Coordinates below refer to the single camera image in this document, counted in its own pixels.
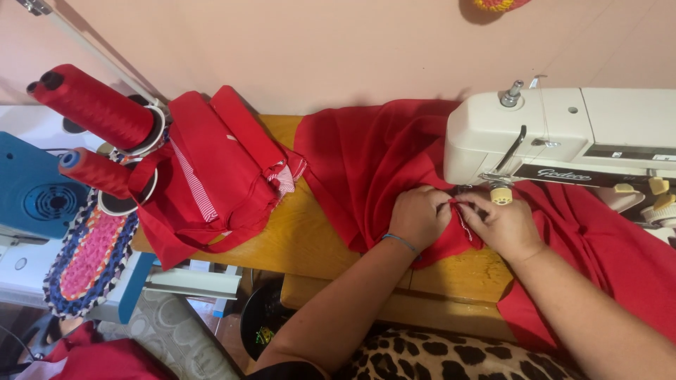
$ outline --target sewing machine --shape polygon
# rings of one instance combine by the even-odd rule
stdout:
[[[622,212],[645,200],[648,224],[676,227],[676,90],[511,89],[469,97],[448,118],[444,178],[488,186],[497,204],[513,182],[595,187]]]

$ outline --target colorful crochet mat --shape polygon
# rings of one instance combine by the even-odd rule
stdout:
[[[129,159],[115,151],[110,158]],[[62,318],[84,316],[105,301],[132,252],[129,243],[139,225],[136,212],[110,216],[98,206],[98,193],[89,192],[43,283],[49,309]]]

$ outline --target blue bracelet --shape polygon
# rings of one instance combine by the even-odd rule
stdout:
[[[409,247],[413,252],[418,254],[416,261],[422,260],[423,257],[418,253],[418,250],[416,250],[416,248],[413,245],[411,245],[409,242],[407,242],[406,240],[402,239],[401,237],[392,235],[391,233],[386,233],[386,234],[383,235],[383,239],[386,238],[386,237],[393,237],[393,238],[397,239],[398,241],[401,241],[402,243],[404,243],[404,245],[406,245],[406,247]]]

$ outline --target wooden table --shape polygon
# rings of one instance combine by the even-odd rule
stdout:
[[[261,115],[268,134],[293,149],[301,116]],[[142,229],[132,248],[152,252]],[[350,251],[301,178],[294,193],[277,206],[258,236],[221,254],[191,258],[285,273],[282,303],[300,308],[349,268],[360,255]],[[406,272],[379,319],[432,329],[514,341],[496,302],[512,280],[492,250],[468,250],[422,270]]]

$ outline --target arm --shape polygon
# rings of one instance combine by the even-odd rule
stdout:
[[[512,267],[577,364],[592,379],[676,379],[676,347],[624,310],[540,240],[528,204],[498,206],[476,193],[481,220],[462,205],[463,218]]]
[[[448,226],[449,198],[431,186],[402,193],[392,212],[389,233],[405,239],[417,252],[423,251]],[[417,255],[397,239],[383,239],[289,319],[263,351],[254,369],[258,371],[281,362],[306,361],[328,377],[362,343],[376,315]]]

